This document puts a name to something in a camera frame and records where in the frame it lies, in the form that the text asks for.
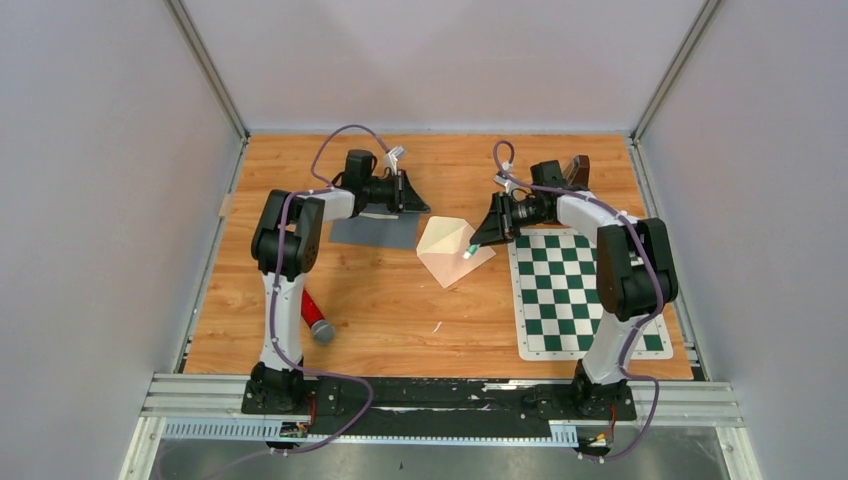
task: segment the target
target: wooden tabletop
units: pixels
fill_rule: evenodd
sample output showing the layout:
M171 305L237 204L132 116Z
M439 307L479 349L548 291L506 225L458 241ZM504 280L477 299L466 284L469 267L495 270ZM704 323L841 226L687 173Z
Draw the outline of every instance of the wooden tabletop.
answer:
M433 215L464 218L476 228L488 211L491 194L499 189L492 181L492 145L500 138L515 144L513 171L521 178L529 179L534 163L588 155L594 193L616 208L644 215L621 136L386 135L384 140L408 150L402 168ZM246 374L258 361L264 292L250 256L250 241L269 190L322 186L311 177L309 164L323 139L321 135L251 138L186 373ZM340 136L325 150L318 171L335 176L352 148L375 154L380 150L369 136ZM427 218L421 217L419 236ZM330 225L325 224L306 289L337 333L333 343L321 347L301 325L306 366L364 376L571 378L573 361L529 362L518 356L506 246L494 247L494 258L444 290L414 251L329 243L329 232ZM634 361L631 371L690 379L680 328L670 307L664 317L673 358ZM433 332L439 322L441 327Z

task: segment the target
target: red microphone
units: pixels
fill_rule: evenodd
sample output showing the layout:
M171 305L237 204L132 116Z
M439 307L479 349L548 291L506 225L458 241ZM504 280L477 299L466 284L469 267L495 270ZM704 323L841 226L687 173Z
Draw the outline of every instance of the red microphone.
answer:
M318 305L315 305L315 301L312 300L312 297L309 296L305 288L303 289L303 299L300 304L300 315L303 317L303 321L309 326L309 330L312 332L312 340L315 343L318 345L327 345L333 341L333 338L336 336L336 329L333 327L333 324L324 318L324 314L321 313Z

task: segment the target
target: white wall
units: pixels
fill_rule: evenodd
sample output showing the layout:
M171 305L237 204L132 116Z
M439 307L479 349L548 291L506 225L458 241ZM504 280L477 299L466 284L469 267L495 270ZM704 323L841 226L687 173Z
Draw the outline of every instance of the white wall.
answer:
M237 139L157 0L0 3L0 478L113 479Z
M768 479L845 478L846 21L846 2L725 2L645 140L699 344Z
M623 130L702 0L185 0L252 130Z

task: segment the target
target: beige envelope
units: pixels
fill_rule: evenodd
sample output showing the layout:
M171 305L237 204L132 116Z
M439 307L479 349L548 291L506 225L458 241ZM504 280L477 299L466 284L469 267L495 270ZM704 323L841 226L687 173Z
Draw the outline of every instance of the beige envelope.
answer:
M415 251L442 288L453 285L495 256L491 248L480 247L470 259L462 258L473 234L474 228L461 218L430 217L427 222Z

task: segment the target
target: green and white chessboard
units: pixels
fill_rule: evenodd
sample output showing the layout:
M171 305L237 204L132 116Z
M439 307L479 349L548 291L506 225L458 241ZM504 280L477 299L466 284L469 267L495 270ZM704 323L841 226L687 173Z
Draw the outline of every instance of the green and white chessboard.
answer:
M573 229L522 229L509 244L518 351L524 360L577 360L592 346L603 307L597 251ZM673 355L662 316L645 327L634 359Z

